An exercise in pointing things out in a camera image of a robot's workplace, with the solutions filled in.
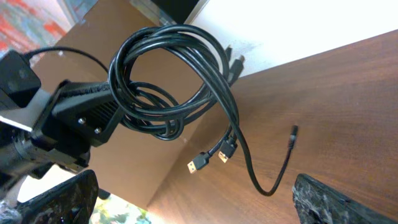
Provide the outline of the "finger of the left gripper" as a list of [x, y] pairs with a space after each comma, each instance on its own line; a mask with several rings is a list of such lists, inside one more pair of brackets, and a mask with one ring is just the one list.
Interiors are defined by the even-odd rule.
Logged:
[[111, 93], [91, 93], [61, 96], [52, 114], [88, 141], [90, 147], [98, 147], [108, 142], [123, 110]]
[[67, 83], [60, 90], [60, 96], [79, 96], [91, 93], [108, 91], [110, 89], [107, 82], [94, 83]]

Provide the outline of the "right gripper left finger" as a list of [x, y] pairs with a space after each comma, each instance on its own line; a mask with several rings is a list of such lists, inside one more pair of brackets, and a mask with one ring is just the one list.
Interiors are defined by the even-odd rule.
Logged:
[[85, 170], [20, 204], [22, 223], [88, 223], [99, 192], [93, 170]]

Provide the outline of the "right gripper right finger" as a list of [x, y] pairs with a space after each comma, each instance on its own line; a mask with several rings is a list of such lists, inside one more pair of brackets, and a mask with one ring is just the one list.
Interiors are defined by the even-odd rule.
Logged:
[[292, 191], [301, 223], [396, 223], [307, 174], [297, 176]]

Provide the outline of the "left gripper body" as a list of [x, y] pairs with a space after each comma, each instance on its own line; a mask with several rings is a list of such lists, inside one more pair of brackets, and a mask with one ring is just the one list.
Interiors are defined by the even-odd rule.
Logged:
[[39, 155], [77, 173], [88, 167], [90, 144], [52, 114], [63, 88], [70, 83], [68, 80], [62, 81], [50, 95], [43, 112], [35, 122], [31, 139], [39, 148]]

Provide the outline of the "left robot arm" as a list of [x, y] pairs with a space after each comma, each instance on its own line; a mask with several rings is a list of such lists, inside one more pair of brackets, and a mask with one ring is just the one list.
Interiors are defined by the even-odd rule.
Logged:
[[65, 80], [39, 89], [25, 108], [1, 111], [1, 198], [23, 177], [41, 179], [54, 165], [79, 173], [90, 149], [108, 142], [123, 111], [106, 82]]

